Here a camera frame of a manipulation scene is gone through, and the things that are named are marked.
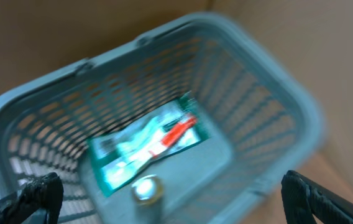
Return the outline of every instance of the red object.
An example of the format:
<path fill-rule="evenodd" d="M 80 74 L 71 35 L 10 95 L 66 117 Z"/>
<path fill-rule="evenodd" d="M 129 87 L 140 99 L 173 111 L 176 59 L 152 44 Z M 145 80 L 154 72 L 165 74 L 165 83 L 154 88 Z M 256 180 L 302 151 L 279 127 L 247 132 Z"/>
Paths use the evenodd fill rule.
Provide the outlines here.
<path fill-rule="evenodd" d="M 179 140 L 183 134 L 191 127 L 197 123 L 197 118 L 195 116 L 189 115 L 189 119 L 184 123 L 178 122 L 170 132 L 168 132 L 164 138 L 161 140 L 161 143 L 165 147 L 170 147 Z"/>

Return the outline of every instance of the basket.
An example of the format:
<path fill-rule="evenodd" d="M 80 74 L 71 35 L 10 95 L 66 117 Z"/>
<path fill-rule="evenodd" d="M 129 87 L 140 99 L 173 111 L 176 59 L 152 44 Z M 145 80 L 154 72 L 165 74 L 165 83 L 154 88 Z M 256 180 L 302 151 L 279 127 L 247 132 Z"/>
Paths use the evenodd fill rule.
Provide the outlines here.
<path fill-rule="evenodd" d="M 166 200 L 182 192 L 165 223 L 238 221 L 321 144 L 314 99 L 231 21 L 195 13 L 0 96 L 0 198 L 56 172 L 65 191 L 60 223 L 118 223 L 125 214 L 116 205 L 128 202 L 117 201 L 122 192 L 97 191 L 86 140 L 188 91 L 211 137 L 165 159 L 167 170 L 147 171 L 163 172 Z M 172 170 L 185 176 L 169 177 Z"/>

